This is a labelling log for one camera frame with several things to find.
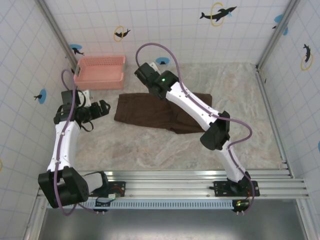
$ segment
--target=white tiled wall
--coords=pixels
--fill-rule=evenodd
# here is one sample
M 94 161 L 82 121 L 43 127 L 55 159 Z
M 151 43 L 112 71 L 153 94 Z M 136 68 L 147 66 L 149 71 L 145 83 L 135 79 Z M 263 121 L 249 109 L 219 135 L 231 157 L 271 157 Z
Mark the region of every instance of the white tiled wall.
M 264 68 L 266 89 L 296 177 L 320 217 L 320 1 L 303 0 Z M 304 44 L 312 56 L 306 65 Z
M 65 54 L 34 0 L 0 1 L 0 239 L 21 239 L 53 152 Z M 46 89 L 44 104 L 34 96 Z
M 181 63 L 250 62 L 257 64 L 289 0 L 47 0 L 70 44 L 82 46 L 85 56 L 126 55 L 135 64 L 135 52 L 156 42 L 171 49 Z M 213 4 L 236 7 L 221 26 L 212 26 Z M 118 26 L 130 30 L 120 42 L 114 40 Z M 169 57 L 149 47 L 141 61 Z

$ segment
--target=brown cloth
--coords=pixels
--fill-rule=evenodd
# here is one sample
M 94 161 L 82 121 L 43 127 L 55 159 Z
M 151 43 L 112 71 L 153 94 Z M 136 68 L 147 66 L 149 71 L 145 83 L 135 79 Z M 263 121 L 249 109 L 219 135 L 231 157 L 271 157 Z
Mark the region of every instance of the brown cloth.
M 211 106 L 210 94 L 195 93 Z M 167 129 L 176 134 L 202 133 L 200 125 L 179 106 L 166 99 L 160 100 L 150 93 L 125 93 L 119 95 L 114 120 L 142 127 Z

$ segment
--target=plastic basket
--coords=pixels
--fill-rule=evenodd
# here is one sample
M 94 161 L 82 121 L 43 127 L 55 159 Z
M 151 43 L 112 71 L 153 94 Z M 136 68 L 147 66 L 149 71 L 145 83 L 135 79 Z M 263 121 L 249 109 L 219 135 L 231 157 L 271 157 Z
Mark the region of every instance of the plastic basket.
M 74 82 L 81 90 L 122 89 L 125 61 L 123 55 L 82 57 L 74 72 Z

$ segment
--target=gray surface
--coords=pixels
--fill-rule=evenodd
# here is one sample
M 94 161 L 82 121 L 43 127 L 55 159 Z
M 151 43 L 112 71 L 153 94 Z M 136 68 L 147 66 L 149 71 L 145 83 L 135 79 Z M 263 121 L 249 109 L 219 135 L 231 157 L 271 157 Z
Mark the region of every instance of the gray surface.
M 303 240 L 295 201 L 257 200 L 245 216 L 231 210 L 48 209 L 40 240 Z
M 124 89 L 92 91 L 93 100 L 104 99 L 111 105 L 111 110 L 109 115 L 93 121 L 94 131 L 80 132 L 76 169 L 78 171 L 223 169 L 216 152 L 206 149 L 200 143 L 202 133 L 175 134 L 165 129 L 114 121 L 119 94 L 148 92 L 134 75 L 136 69 L 136 66 L 126 68 Z M 169 69 L 176 73 L 173 66 Z M 239 161 L 245 168 L 279 168 L 282 161 L 253 64 L 182 64 L 181 74 L 191 91 L 212 95 L 213 108 L 221 113 L 226 110 L 231 117 L 243 120 L 252 127 L 252 138 L 235 146 Z M 248 130 L 245 127 L 233 122 L 230 124 L 231 141 L 244 138 L 247 134 Z

